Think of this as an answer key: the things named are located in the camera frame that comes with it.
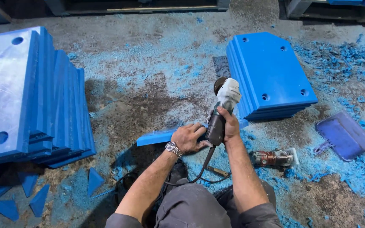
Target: man's left hand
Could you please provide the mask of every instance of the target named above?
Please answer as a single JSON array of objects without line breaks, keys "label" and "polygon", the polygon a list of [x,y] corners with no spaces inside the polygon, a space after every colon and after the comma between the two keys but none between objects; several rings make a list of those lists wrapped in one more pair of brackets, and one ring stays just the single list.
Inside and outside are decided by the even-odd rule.
[{"label": "man's left hand", "polygon": [[206,128],[202,124],[198,122],[196,124],[190,123],[186,126],[179,127],[171,137],[171,141],[177,144],[182,154],[195,153],[206,146],[213,147],[207,140],[197,143],[198,138],[205,132]]}]

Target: forearm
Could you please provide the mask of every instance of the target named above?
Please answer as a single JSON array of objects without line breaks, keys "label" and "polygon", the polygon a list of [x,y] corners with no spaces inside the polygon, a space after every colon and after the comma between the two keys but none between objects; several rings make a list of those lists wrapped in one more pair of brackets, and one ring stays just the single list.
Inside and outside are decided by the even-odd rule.
[{"label": "forearm", "polygon": [[268,202],[240,136],[225,143],[232,171],[234,200],[239,213]]},{"label": "forearm", "polygon": [[133,183],[115,213],[132,216],[141,223],[177,159],[174,153],[164,151]]}]

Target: wristwatch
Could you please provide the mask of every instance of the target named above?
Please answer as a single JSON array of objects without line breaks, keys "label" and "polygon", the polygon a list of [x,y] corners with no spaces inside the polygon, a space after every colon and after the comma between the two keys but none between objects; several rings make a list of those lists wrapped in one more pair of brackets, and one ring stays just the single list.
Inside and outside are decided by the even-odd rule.
[{"label": "wristwatch", "polygon": [[181,153],[180,149],[177,147],[177,144],[175,142],[167,143],[167,145],[165,145],[165,149],[167,151],[175,153],[178,158],[181,158],[183,156],[183,153]]}]

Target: stack of blue plastic plates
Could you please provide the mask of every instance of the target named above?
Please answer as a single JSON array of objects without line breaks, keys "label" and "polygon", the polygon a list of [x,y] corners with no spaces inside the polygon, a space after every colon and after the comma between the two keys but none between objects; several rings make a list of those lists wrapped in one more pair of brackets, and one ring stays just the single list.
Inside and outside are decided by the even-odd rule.
[{"label": "stack of blue plastic plates", "polygon": [[317,97],[288,41],[270,33],[236,35],[227,46],[243,119],[289,118]]},{"label": "stack of blue plastic plates", "polygon": [[0,163],[57,168],[94,154],[84,70],[44,27],[0,34]]}]

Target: watch face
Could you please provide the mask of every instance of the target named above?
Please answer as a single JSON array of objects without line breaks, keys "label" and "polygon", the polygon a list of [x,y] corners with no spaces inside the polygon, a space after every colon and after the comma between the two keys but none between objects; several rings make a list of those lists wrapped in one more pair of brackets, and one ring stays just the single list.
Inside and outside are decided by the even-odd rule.
[{"label": "watch face", "polygon": [[165,148],[168,151],[172,151],[175,147],[176,147],[176,144],[174,142],[169,142],[169,143],[167,143],[167,145],[165,145]]}]

